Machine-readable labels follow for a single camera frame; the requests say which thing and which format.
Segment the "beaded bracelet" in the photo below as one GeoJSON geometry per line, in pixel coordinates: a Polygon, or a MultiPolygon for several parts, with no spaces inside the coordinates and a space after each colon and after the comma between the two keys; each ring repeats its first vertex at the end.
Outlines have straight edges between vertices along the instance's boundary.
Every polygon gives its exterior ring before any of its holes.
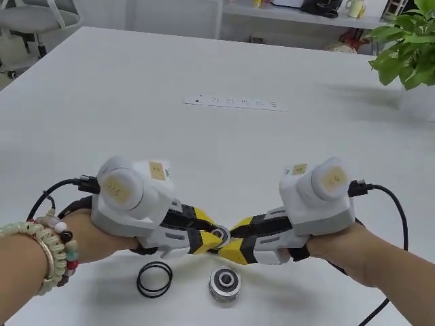
{"type": "Polygon", "coordinates": [[[75,270],[79,265],[77,241],[73,240],[73,232],[68,230],[67,224],[62,222],[57,216],[54,216],[54,209],[50,209],[46,216],[38,217],[35,223],[52,228],[65,246],[67,268],[57,284],[57,287],[63,287],[68,283],[69,278],[75,274],[75,270]]]}
{"type": "Polygon", "coordinates": [[[27,234],[36,240],[47,256],[48,275],[38,291],[38,295],[44,295],[62,280],[67,267],[65,246],[60,243],[57,235],[53,235],[51,229],[44,228],[33,221],[8,224],[0,228],[0,238],[18,233],[27,234]]]}

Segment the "ball bearing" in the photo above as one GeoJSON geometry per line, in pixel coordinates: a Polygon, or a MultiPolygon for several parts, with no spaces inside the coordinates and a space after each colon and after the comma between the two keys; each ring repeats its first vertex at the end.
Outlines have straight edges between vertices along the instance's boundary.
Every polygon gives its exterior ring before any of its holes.
{"type": "Polygon", "coordinates": [[[221,249],[222,247],[230,243],[231,240],[230,230],[225,228],[224,226],[217,225],[216,229],[214,229],[211,233],[222,240],[222,242],[215,249],[221,249]]]}
{"type": "Polygon", "coordinates": [[[236,300],[241,286],[240,275],[227,266],[221,266],[210,274],[209,290],[218,302],[227,303],[236,300]]]}

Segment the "human hand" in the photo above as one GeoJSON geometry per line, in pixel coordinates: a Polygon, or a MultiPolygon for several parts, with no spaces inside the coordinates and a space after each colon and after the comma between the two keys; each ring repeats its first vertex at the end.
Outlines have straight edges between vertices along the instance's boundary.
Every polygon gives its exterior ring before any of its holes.
{"type": "Polygon", "coordinates": [[[102,260],[116,251],[136,249],[139,244],[136,238],[112,236],[98,229],[92,224],[88,209],[68,214],[63,221],[73,232],[73,239],[77,241],[80,263],[102,260]]]}
{"type": "Polygon", "coordinates": [[[337,234],[314,236],[307,243],[312,257],[341,267],[351,278],[367,287],[375,287],[370,263],[385,245],[388,243],[357,223],[337,234]]]}

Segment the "green leaves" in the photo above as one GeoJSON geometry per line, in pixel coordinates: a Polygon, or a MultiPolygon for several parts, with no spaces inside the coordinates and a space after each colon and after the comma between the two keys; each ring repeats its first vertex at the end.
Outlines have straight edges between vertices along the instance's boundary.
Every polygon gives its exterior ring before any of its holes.
{"type": "Polygon", "coordinates": [[[435,43],[435,35],[405,35],[405,43],[435,43]]]}
{"type": "Polygon", "coordinates": [[[403,67],[399,72],[399,78],[402,84],[405,84],[405,82],[408,80],[408,78],[413,74],[414,68],[407,66],[403,67]]]}
{"type": "Polygon", "coordinates": [[[404,31],[415,32],[416,21],[412,16],[401,15],[394,20],[394,24],[400,26],[404,31]]]}
{"type": "Polygon", "coordinates": [[[399,77],[407,90],[420,84],[435,86],[435,0],[415,3],[419,10],[406,12],[395,18],[394,26],[379,27],[369,35],[378,42],[396,41],[369,62],[383,85],[399,77]]]}
{"type": "Polygon", "coordinates": [[[435,9],[435,0],[415,0],[414,2],[424,14],[435,9]]]}
{"type": "Polygon", "coordinates": [[[375,38],[379,42],[391,42],[402,38],[405,32],[402,29],[392,26],[380,26],[374,29],[369,37],[375,38]]]}

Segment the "potted plant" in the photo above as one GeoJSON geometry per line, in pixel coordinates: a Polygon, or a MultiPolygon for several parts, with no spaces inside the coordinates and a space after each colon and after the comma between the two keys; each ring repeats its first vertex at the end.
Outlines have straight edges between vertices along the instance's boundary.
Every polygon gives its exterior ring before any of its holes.
{"type": "Polygon", "coordinates": [[[397,77],[404,85],[399,110],[420,119],[435,121],[435,0],[415,0],[409,10],[369,36],[378,42],[394,42],[370,66],[383,85],[397,77]]]}

